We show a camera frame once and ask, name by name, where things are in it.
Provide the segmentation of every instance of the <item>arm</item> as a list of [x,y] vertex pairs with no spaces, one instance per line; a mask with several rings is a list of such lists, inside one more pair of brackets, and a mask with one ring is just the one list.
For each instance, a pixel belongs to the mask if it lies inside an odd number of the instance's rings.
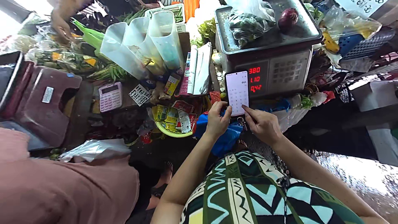
[[185,203],[193,190],[203,181],[211,148],[228,128],[232,107],[229,106],[224,117],[220,117],[221,108],[226,104],[226,102],[215,102],[211,107],[206,132],[166,187],[151,223],[179,223]]
[[282,134],[278,118],[275,115],[246,106],[243,108],[246,111],[246,121],[250,130],[261,141],[272,147],[295,177],[317,185],[334,195],[361,217],[365,223],[387,223],[346,184],[290,142]]
[[59,0],[55,3],[51,12],[51,23],[63,43],[73,39],[66,21],[87,3],[90,3],[90,0]]

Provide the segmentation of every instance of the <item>pink calculator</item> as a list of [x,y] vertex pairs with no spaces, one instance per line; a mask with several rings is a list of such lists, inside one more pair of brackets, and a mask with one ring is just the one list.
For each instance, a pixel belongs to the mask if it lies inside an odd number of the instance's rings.
[[99,110],[101,112],[122,106],[122,84],[120,82],[102,86],[99,88],[99,93]]

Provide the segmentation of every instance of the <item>wet floor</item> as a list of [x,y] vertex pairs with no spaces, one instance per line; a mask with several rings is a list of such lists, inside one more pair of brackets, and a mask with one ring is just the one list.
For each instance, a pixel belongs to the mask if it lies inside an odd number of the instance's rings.
[[319,153],[317,160],[388,222],[398,224],[398,167],[333,153]]

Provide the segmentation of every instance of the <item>digital scale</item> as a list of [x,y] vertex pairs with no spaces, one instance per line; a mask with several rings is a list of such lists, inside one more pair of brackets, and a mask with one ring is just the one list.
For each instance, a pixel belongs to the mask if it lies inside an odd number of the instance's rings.
[[276,24],[262,37],[242,49],[229,30],[231,6],[215,10],[216,48],[225,73],[247,71],[249,98],[275,96],[302,90],[312,57],[312,46],[322,41],[322,32],[300,0],[270,2],[278,21],[283,10],[295,8],[298,22],[287,35]]

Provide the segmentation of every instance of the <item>blue plastic basket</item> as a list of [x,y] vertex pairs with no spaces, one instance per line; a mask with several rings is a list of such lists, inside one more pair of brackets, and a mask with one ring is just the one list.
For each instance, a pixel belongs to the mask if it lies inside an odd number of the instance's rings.
[[370,57],[385,43],[395,35],[394,29],[383,29],[376,33],[374,37],[365,40],[362,35],[356,34],[339,39],[339,54],[342,60]]

